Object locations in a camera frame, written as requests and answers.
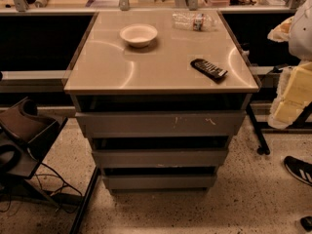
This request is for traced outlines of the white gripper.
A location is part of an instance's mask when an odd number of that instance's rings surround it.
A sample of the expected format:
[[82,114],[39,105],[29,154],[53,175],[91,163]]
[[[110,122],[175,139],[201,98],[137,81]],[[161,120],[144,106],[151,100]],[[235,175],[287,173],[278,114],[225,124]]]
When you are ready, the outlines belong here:
[[282,71],[277,97],[273,100],[267,123],[275,129],[290,126],[312,102],[312,62],[304,61]]

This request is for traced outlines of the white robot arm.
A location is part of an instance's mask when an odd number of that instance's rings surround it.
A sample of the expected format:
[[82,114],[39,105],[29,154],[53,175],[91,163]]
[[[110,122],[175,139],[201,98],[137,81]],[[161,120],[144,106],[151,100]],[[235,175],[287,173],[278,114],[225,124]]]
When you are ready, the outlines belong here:
[[270,40],[277,40],[278,28],[288,37],[290,54],[300,59],[298,66],[282,71],[268,117],[270,127],[285,129],[312,102],[312,0],[306,0],[292,18],[273,29]]

